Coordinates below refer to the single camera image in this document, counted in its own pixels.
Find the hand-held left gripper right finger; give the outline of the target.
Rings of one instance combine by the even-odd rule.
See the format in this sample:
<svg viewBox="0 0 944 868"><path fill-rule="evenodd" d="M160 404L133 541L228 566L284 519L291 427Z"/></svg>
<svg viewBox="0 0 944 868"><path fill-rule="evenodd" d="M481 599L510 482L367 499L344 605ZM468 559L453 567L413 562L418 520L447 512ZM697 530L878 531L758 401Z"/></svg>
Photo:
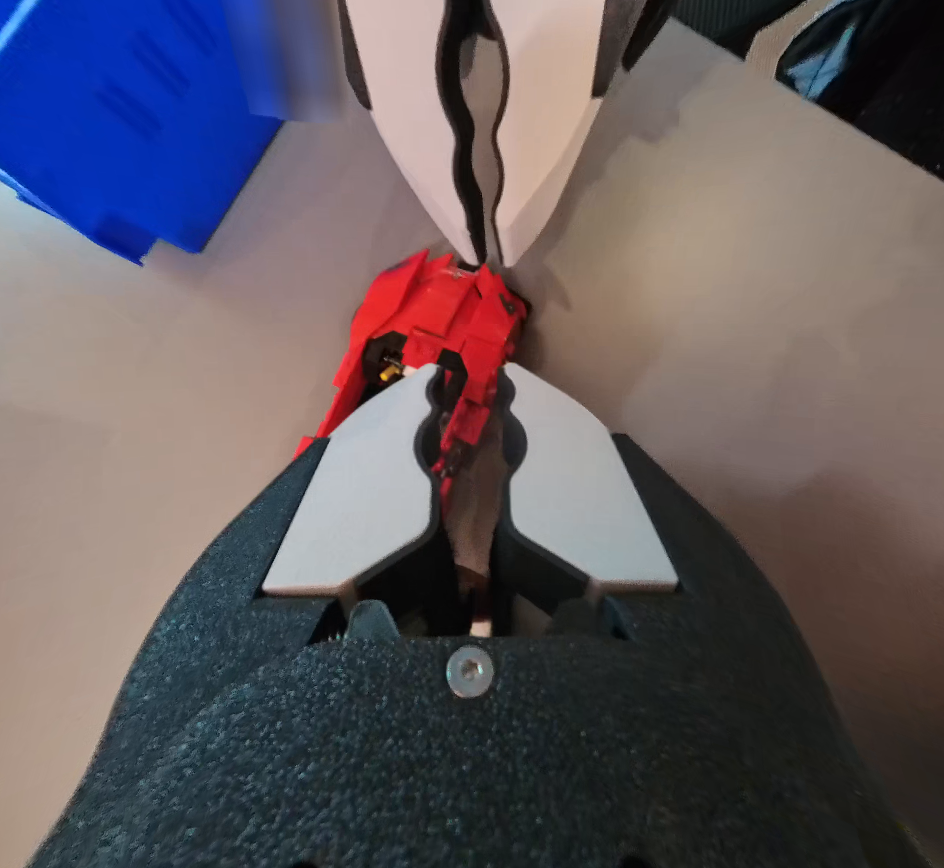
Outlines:
<svg viewBox="0 0 944 868"><path fill-rule="evenodd" d="M493 533L495 594L552 616L573 600L678 591L615 434L519 364L502 367L497 396L507 474Z"/></svg>

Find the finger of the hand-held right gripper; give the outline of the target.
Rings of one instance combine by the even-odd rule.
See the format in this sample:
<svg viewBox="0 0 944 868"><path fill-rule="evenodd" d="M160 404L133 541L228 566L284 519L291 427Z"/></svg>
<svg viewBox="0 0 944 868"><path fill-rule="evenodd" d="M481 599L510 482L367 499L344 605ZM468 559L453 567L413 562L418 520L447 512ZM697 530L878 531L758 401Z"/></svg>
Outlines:
<svg viewBox="0 0 944 868"><path fill-rule="evenodd" d="M485 0L503 71L492 221L507 269L548 224L596 118L605 1Z"/></svg>
<svg viewBox="0 0 944 868"><path fill-rule="evenodd" d="M396 166L470 267L486 256L453 0L344 0L369 110ZM452 51L444 55L445 48Z"/></svg>

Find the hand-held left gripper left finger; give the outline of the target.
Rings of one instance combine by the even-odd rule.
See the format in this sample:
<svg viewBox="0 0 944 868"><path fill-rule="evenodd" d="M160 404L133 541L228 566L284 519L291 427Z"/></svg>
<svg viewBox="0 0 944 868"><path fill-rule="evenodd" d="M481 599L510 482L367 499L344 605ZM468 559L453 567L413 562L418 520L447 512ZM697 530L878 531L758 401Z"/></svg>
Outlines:
<svg viewBox="0 0 944 868"><path fill-rule="evenodd" d="M439 433L428 365L357 408L326 439L262 582L268 597L384 602L395 618L420 610L446 622L452 552L440 489L424 454Z"/></svg>

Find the red lego car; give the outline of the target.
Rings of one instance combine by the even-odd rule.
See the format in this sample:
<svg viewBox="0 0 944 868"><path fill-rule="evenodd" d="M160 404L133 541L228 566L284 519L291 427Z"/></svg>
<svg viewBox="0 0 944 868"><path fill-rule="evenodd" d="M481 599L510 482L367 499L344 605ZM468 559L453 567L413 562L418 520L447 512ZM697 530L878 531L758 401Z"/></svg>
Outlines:
<svg viewBox="0 0 944 868"><path fill-rule="evenodd" d="M443 371L439 447L431 471L447 494L478 448L529 305L488 266L469 269L427 249L384 271L357 309L335 394L315 434L329 437L356 408L425 366Z"/></svg>

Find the dark denim garment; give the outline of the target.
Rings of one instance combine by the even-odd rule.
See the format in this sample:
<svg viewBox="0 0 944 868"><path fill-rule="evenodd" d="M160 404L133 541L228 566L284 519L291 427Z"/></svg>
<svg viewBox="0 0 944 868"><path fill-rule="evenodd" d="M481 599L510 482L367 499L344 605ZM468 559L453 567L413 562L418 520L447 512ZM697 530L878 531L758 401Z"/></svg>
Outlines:
<svg viewBox="0 0 944 868"><path fill-rule="evenodd" d="M943 179L943 0L832 0L775 79Z"/></svg>

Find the blue plastic bin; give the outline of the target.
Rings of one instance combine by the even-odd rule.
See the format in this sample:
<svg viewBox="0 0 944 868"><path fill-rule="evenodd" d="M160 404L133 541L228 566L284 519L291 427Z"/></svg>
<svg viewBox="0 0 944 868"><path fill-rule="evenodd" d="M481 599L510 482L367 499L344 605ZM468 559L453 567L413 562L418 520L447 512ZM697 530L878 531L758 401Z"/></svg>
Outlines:
<svg viewBox="0 0 944 868"><path fill-rule="evenodd" d="M250 112L221 0L1 0L2 183L140 265L198 253L281 122Z"/></svg>

